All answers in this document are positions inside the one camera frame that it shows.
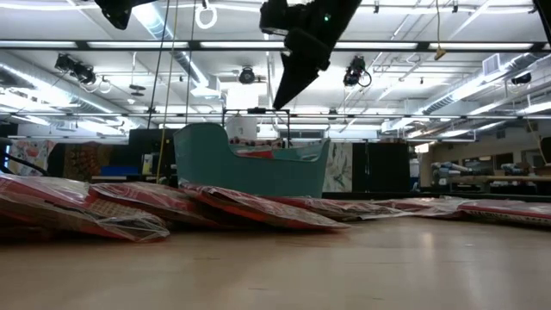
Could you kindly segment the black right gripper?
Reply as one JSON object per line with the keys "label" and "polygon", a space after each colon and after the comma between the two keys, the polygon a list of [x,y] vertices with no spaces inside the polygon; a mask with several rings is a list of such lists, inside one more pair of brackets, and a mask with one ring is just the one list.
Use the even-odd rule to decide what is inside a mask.
{"label": "black right gripper", "polygon": [[272,107],[282,109],[330,65],[331,53],[362,0],[312,0],[288,6],[283,74]]}

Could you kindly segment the red Orville popcorn bag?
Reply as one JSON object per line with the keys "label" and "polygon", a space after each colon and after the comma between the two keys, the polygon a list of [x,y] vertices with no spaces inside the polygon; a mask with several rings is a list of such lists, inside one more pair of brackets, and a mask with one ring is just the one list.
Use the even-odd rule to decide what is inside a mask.
{"label": "red Orville popcorn bag", "polygon": [[274,154],[271,149],[253,150],[253,149],[241,149],[235,152],[240,157],[247,158],[268,158],[272,159]]}
{"label": "red Orville popcorn bag", "polygon": [[302,208],[337,221],[378,220],[412,216],[411,212],[370,202],[337,201],[312,197],[269,197],[269,200]]}
{"label": "red Orville popcorn bag", "polygon": [[459,206],[467,202],[458,197],[444,198],[402,198],[374,201],[375,205],[395,208],[419,217],[452,219],[461,217]]}
{"label": "red Orville popcorn bag", "polygon": [[155,183],[93,183],[89,194],[139,208],[162,219],[182,222],[191,226],[222,228],[206,216],[200,205],[187,195],[166,185]]}
{"label": "red Orville popcorn bag", "polygon": [[350,228],[349,225],[324,215],[233,189],[185,183],[180,190],[190,197],[226,213],[270,226],[294,230]]}
{"label": "red Orville popcorn bag", "polygon": [[547,202],[474,200],[461,203],[457,210],[479,219],[551,227],[551,203]]}
{"label": "red Orville popcorn bag", "polygon": [[0,174],[0,214],[37,226],[149,242],[170,235],[164,220],[89,193],[84,182]]}

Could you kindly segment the white cylinder container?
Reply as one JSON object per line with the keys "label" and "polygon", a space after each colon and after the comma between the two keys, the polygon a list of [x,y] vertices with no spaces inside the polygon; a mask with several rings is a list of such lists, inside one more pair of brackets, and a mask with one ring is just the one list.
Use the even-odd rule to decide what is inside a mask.
{"label": "white cylinder container", "polygon": [[226,121],[226,133],[229,138],[255,140],[257,138],[257,119],[235,115]]}

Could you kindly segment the white patterned panel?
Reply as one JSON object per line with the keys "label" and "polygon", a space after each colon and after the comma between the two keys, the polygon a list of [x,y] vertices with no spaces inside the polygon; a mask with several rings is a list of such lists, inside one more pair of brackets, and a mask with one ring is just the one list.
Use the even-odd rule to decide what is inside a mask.
{"label": "white patterned panel", "polygon": [[324,192],[351,192],[353,178],[353,145],[330,143],[325,168]]}

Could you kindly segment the black cabinet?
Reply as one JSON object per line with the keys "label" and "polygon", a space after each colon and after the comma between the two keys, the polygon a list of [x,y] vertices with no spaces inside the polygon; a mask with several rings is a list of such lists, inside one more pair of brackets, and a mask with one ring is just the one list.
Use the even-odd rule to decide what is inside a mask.
{"label": "black cabinet", "polygon": [[174,134],[176,129],[134,129],[128,140],[128,160],[138,169],[143,180],[155,180],[159,174],[161,184],[175,187],[176,157]]}
{"label": "black cabinet", "polygon": [[352,191],[407,192],[410,159],[406,143],[354,143]]}

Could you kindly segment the teal plastic basket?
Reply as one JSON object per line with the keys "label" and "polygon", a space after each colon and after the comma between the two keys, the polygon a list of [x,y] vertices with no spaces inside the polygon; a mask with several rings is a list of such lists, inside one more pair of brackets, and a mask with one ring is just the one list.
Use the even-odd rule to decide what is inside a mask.
{"label": "teal plastic basket", "polygon": [[271,158],[253,158],[231,148],[222,126],[196,123],[174,134],[174,147],[179,182],[255,195],[320,198],[330,141],[275,149]]}

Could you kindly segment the pale fabric rolls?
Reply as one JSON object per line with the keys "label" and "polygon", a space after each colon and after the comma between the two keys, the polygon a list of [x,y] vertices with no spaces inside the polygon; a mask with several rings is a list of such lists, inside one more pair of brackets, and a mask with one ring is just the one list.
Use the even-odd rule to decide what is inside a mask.
{"label": "pale fabric rolls", "polygon": [[452,162],[435,162],[431,164],[434,177],[466,176],[473,172],[471,168]]}

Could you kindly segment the blue box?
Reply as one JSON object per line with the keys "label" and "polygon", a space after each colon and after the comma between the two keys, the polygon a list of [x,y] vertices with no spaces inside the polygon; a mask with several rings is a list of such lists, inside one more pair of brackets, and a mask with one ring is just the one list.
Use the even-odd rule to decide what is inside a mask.
{"label": "blue box", "polygon": [[100,175],[104,177],[124,177],[134,173],[132,166],[102,166]]}

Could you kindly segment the wooden work table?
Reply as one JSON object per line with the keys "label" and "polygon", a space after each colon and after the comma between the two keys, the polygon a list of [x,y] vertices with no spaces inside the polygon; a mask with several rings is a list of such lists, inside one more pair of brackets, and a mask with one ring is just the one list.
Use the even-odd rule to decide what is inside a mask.
{"label": "wooden work table", "polygon": [[551,195],[551,177],[464,176],[433,181],[425,192],[484,193],[497,195]]}

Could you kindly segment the dark patterned fabric panel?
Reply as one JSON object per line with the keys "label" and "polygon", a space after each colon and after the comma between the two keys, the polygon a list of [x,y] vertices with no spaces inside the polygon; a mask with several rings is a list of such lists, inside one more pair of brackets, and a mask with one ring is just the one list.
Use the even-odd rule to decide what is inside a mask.
{"label": "dark patterned fabric panel", "polygon": [[109,165],[113,147],[87,142],[65,146],[64,178],[88,182]]}

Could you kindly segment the floral fabric panel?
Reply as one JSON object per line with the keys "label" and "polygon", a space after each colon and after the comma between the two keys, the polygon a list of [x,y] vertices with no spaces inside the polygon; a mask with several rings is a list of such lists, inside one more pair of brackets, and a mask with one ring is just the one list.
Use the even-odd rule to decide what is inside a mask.
{"label": "floral fabric panel", "polygon": [[[18,140],[9,148],[9,155],[46,170],[48,157],[55,145],[56,143],[51,140]],[[41,173],[34,168],[11,159],[8,162],[8,168],[21,176],[41,176]]]}

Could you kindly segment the black metal stand frame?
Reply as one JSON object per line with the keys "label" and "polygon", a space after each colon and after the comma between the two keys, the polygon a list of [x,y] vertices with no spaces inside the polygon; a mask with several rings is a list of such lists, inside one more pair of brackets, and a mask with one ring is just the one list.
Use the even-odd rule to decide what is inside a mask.
{"label": "black metal stand frame", "polygon": [[[277,140],[284,139],[284,148],[290,147],[290,111],[288,109],[269,109],[269,108],[224,108],[222,110],[221,126],[226,130],[226,121],[235,115],[253,117],[257,119],[257,138],[256,139],[240,139],[252,140]],[[269,129],[263,130],[258,121],[268,118],[271,120]]]}

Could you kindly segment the silver ventilation duct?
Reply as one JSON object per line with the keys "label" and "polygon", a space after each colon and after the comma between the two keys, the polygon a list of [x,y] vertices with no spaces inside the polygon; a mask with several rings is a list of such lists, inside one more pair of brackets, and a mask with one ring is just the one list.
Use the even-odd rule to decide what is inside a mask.
{"label": "silver ventilation duct", "polygon": [[529,72],[535,65],[550,58],[551,53],[495,53],[482,61],[482,68],[477,72],[427,99],[415,115],[430,115],[492,84]]}
{"label": "silver ventilation duct", "polygon": [[[170,9],[163,9],[160,4],[147,3],[133,9],[133,16],[155,39],[173,41],[176,39],[176,27],[167,21],[166,14]],[[192,61],[189,53],[184,51],[170,52],[171,57],[182,67],[190,82],[189,92],[194,97],[220,98],[221,92],[217,83],[211,84],[207,76]]]}

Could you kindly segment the black ceiling light rail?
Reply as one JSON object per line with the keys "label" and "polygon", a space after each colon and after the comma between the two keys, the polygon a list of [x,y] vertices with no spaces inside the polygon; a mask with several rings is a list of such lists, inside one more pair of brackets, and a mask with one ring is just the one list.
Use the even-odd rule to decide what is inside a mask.
{"label": "black ceiling light rail", "polygon": [[[443,47],[452,53],[551,53],[547,42],[444,42],[429,41],[339,41],[336,52],[429,53]],[[0,49],[56,51],[280,51],[277,40],[0,40]]]}

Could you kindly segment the black aluminium table frame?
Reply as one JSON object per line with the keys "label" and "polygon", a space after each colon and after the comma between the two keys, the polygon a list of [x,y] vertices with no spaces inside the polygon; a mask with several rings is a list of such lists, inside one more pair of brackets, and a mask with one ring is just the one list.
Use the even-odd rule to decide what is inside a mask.
{"label": "black aluminium table frame", "polygon": [[460,197],[468,200],[511,200],[523,202],[546,202],[551,203],[551,195],[502,195],[473,192],[455,193],[431,193],[431,192],[325,192],[324,199],[342,201],[367,201],[367,200],[389,200],[405,198],[440,198],[444,196]]}

